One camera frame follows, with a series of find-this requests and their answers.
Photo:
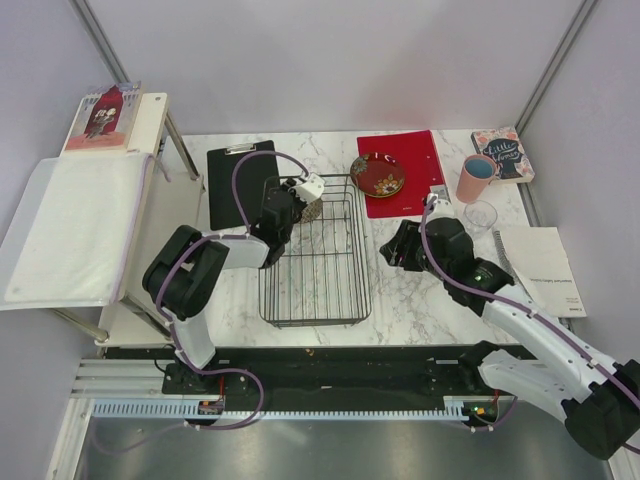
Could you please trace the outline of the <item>patterned ceramic bowl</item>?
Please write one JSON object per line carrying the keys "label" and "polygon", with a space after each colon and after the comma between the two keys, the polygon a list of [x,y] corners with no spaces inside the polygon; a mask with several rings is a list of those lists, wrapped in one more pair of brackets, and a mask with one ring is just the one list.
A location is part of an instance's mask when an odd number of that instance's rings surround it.
{"label": "patterned ceramic bowl", "polygon": [[323,201],[316,199],[309,203],[301,213],[300,224],[310,223],[316,220],[323,212]]}

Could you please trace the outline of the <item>dark brown floral plate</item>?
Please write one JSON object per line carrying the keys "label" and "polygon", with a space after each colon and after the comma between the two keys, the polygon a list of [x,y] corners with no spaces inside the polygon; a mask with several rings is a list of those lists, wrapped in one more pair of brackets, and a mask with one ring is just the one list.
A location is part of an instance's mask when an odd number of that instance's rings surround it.
{"label": "dark brown floral plate", "polygon": [[350,178],[365,195],[386,198],[401,191],[405,183],[405,171],[393,157],[378,152],[356,158],[350,167]]}

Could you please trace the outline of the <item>grey wire dish rack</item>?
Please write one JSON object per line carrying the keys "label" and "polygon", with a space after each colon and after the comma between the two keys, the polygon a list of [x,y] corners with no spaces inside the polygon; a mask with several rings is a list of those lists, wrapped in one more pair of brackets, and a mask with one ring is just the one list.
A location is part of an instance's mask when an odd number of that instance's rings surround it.
{"label": "grey wire dish rack", "polygon": [[295,224],[258,274],[260,317],[277,328],[354,325],[371,313],[363,196],[346,175],[323,178],[321,215]]}

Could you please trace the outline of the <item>clear drinking glass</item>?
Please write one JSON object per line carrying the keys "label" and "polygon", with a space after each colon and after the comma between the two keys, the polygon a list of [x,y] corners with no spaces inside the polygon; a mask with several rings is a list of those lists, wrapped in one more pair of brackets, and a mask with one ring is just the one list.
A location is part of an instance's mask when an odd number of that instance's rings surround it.
{"label": "clear drinking glass", "polygon": [[496,223],[498,212],[495,207],[482,200],[477,200],[465,206],[463,220],[467,232],[474,238],[487,233]]}

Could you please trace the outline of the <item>pink plastic cup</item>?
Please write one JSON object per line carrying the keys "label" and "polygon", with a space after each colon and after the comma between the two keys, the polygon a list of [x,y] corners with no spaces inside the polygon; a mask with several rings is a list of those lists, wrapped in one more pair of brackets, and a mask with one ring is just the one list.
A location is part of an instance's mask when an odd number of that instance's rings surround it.
{"label": "pink plastic cup", "polygon": [[459,176],[458,186],[456,189],[456,198],[463,203],[472,203],[476,201],[484,189],[491,182],[487,180],[474,179],[464,171],[464,163]]}

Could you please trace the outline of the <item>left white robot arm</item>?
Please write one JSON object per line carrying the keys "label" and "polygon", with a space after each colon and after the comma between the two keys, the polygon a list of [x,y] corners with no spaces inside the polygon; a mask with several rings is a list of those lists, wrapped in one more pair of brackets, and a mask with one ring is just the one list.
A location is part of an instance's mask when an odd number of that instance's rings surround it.
{"label": "left white robot arm", "polygon": [[208,393],[219,369],[203,310],[224,270],[266,269],[277,263],[304,210],[318,201],[325,182],[318,175],[276,180],[265,188],[261,212],[245,234],[216,234],[178,227],[142,279],[158,313],[169,327],[178,358],[187,364],[185,382]]}

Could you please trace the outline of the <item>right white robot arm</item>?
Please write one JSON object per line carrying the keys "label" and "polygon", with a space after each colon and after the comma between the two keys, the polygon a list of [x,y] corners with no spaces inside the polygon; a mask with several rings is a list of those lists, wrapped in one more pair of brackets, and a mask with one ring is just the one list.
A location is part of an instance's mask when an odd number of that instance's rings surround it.
{"label": "right white robot arm", "polygon": [[506,331],[541,363],[479,343],[476,359],[457,371],[465,391],[491,387],[536,406],[598,459],[639,451],[632,442],[639,433],[638,362],[615,361],[544,313],[508,273],[476,256],[459,220],[404,220],[379,252],[392,267],[434,275],[455,303]]}

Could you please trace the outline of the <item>black clipboard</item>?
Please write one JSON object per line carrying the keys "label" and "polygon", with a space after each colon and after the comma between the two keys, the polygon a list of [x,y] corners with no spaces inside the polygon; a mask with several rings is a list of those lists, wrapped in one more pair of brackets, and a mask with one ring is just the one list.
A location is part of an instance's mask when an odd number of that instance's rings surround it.
{"label": "black clipboard", "polygon": [[[234,168],[248,153],[274,150],[274,142],[267,140],[207,152],[209,223],[212,230],[244,225],[232,191]],[[236,175],[237,193],[250,224],[261,212],[265,183],[278,175],[277,161],[273,155],[256,155],[239,169]]]}

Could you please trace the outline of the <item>red folder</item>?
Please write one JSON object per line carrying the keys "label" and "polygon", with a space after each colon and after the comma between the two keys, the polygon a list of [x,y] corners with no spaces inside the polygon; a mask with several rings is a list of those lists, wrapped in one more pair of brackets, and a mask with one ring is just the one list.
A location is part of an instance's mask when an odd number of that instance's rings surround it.
{"label": "red folder", "polygon": [[357,139],[357,146],[359,156],[374,152],[390,155],[400,163],[406,175],[404,187],[393,196],[373,198],[364,194],[370,219],[419,216],[423,211],[423,199],[429,193],[449,198],[433,135],[429,130],[363,136]]}

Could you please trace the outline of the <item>Little Women book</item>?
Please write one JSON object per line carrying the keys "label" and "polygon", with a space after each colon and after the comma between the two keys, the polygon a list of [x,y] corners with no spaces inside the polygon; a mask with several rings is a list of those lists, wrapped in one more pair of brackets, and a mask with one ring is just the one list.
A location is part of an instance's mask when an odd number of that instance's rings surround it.
{"label": "Little Women book", "polygon": [[534,169],[513,126],[473,131],[471,141],[478,154],[496,164],[492,184],[530,183],[534,179]]}

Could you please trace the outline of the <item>white spiral notebook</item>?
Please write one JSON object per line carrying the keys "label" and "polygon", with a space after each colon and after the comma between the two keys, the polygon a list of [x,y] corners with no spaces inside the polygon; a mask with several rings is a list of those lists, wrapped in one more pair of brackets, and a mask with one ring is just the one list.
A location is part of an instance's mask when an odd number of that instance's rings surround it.
{"label": "white spiral notebook", "polygon": [[535,303],[558,318],[587,316],[556,227],[512,226],[492,236],[500,265]]}

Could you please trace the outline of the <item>red cover book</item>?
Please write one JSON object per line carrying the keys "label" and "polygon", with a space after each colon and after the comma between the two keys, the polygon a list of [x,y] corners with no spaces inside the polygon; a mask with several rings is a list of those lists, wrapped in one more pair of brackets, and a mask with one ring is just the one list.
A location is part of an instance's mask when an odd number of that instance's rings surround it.
{"label": "red cover book", "polygon": [[142,95],[140,82],[91,90],[80,102],[62,152],[125,150]]}

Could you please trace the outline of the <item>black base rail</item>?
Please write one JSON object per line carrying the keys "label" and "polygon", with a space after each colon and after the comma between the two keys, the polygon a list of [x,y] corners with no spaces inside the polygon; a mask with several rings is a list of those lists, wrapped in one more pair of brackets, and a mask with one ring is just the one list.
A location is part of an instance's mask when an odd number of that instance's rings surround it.
{"label": "black base rail", "polygon": [[238,397],[254,408],[267,399],[294,397],[401,399],[490,397],[472,367],[497,345],[327,348],[222,348],[198,375],[174,361],[167,365],[165,394],[221,394]]}

